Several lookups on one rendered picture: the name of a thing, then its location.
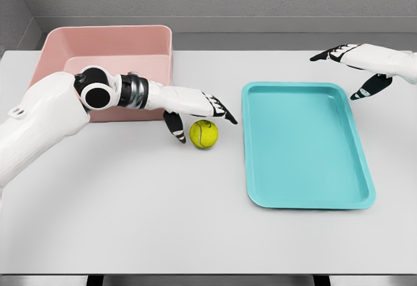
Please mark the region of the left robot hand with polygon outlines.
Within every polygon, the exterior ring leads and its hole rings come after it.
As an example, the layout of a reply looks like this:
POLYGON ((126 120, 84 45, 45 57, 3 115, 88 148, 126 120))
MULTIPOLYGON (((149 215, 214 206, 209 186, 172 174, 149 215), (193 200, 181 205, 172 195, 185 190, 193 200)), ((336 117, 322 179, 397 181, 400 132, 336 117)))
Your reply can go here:
POLYGON ((231 112, 211 94, 186 87, 163 87, 159 108, 165 110, 164 120, 169 131, 181 142, 186 142, 180 114, 197 117, 221 117, 238 124, 231 112))

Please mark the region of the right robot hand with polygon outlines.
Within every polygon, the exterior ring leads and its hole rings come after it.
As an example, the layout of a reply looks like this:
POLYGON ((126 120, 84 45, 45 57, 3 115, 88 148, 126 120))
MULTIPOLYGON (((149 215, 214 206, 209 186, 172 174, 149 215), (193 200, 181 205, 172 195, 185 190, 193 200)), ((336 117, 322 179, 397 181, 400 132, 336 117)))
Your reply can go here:
POLYGON ((331 60, 373 75, 354 93, 351 100, 373 96, 392 84, 405 53, 372 44, 344 44, 322 51, 311 62, 331 60))

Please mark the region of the yellow tennis ball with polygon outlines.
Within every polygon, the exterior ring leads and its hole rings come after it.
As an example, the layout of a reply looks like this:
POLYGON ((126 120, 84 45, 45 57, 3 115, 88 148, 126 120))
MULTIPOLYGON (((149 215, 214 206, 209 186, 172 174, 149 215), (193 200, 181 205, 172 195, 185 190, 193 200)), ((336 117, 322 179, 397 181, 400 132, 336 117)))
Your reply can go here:
POLYGON ((189 130, 191 142, 200 149, 213 147, 219 136, 219 131, 214 122, 209 120, 195 121, 189 130))

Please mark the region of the pink plastic basket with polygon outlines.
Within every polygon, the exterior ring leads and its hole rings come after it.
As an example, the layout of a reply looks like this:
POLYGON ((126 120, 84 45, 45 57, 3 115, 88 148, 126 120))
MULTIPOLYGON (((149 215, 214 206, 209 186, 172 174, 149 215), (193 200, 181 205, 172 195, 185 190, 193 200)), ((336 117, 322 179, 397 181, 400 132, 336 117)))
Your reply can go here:
POLYGON ((165 25, 60 27, 46 38, 30 84, 54 72, 77 74, 89 65, 111 75, 136 72, 171 85, 172 32, 165 25))

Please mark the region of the blue plastic tray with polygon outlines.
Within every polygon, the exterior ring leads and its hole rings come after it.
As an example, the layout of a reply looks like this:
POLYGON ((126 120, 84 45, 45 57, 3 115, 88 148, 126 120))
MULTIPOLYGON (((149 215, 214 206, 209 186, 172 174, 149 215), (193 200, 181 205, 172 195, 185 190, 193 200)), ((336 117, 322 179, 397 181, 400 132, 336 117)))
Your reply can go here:
POLYGON ((333 83, 242 89, 246 185, 260 207, 361 210, 376 191, 345 91, 333 83))

